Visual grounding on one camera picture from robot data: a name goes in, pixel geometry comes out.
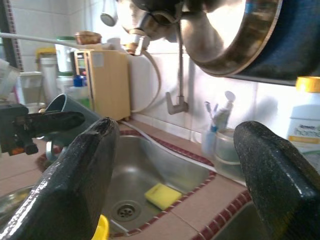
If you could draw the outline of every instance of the sink drain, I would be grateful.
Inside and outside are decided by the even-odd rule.
[[[112,217],[121,222],[128,222],[136,219],[141,212],[140,205],[131,200],[118,202],[112,208]]]

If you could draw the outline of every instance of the faucet handle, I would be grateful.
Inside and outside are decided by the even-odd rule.
[[[188,103],[185,102],[184,96],[177,97],[177,102],[178,102],[177,105],[174,105],[172,103],[170,92],[165,93],[165,98],[166,98],[166,106],[168,108],[168,113],[170,115],[181,113],[181,112],[188,112],[189,105],[188,105]]]

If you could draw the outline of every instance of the white tile wall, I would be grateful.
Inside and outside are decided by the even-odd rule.
[[[68,3],[65,0],[11,0],[16,33],[55,39],[70,36]],[[19,40],[24,71],[35,71],[36,49],[53,44]]]
[[[100,33],[103,42],[110,38],[126,37],[127,33],[119,22],[114,27],[102,23],[102,8],[103,0],[68,0],[71,33],[88,29]],[[133,114],[133,118],[182,138],[199,142],[199,133],[210,122],[204,101],[209,101],[214,106],[223,102],[225,91],[232,91],[236,100],[228,127],[235,128],[243,121],[256,120],[281,134],[281,130],[284,129],[282,126],[286,122],[282,114],[285,111],[279,108],[281,104],[285,106],[290,101],[291,94],[295,91],[294,87],[209,76],[190,62],[186,54],[183,63],[184,95],[189,104],[189,111],[169,115],[165,92],[171,92],[172,100],[175,102],[178,67],[176,49],[176,43],[169,43],[163,39],[150,44],[149,50],[153,53],[162,76],[161,92],[149,109]],[[137,109],[148,104],[156,93],[157,78],[152,65],[144,57],[130,56],[129,62],[131,108]]]
[[[19,9],[37,10],[50,12],[49,0],[11,0],[11,6]]]

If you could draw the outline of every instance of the kitchen sink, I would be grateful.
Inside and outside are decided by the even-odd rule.
[[[269,240],[252,202],[245,205],[211,240]]]
[[[157,183],[186,194],[208,177],[206,168],[174,156],[143,137],[121,136],[102,210],[113,222],[110,232],[139,228],[161,212],[144,195]]]

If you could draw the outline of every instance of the jar lid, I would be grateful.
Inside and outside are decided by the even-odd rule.
[[[59,41],[75,41],[76,40],[74,36],[57,36],[56,39]]]

